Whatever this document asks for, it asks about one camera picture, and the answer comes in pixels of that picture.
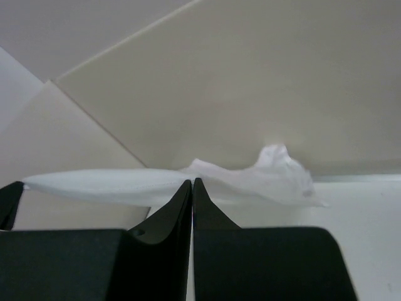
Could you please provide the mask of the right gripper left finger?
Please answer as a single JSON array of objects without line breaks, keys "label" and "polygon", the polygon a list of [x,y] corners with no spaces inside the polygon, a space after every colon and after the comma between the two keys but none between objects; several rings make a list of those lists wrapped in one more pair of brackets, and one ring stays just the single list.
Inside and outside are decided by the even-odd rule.
[{"label": "right gripper left finger", "polygon": [[130,230],[1,231],[2,300],[185,300],[192,186]]}]

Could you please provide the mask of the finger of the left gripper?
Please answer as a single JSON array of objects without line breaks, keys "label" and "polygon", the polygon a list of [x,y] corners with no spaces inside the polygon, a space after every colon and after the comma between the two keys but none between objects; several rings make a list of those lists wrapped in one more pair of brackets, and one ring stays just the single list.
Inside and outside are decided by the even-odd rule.
[{"label": "finger of the left gripper", "polygon": [[24,183],[13,182],[0,189],[0,229],[11,231],[16,219],[19,202],[24,191]]}]

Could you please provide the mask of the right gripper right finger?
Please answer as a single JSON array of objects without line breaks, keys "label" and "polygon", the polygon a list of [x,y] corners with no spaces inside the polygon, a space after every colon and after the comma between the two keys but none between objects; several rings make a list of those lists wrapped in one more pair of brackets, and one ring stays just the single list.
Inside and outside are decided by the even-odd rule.
[{"label": "right gripper right finger", "polygon": [[194,181],[197,300],[356,300],[340,247],[312,226],[241,228]]}]

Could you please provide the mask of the white tank top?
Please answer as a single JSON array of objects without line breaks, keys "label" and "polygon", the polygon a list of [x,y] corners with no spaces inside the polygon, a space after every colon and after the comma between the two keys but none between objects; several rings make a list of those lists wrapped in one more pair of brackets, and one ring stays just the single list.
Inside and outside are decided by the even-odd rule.
[{"label": "white tank top", "polygon": [[161,207],[180,186],[201,179],[216,204],[280,204],[324,207],[310,172],[289,156],[285,145],[263,147],[256,163],[228,170],[194,159],[190,166],[167,169],[87,169],[54,172],[23,179],[25,188],[97,203]]}]

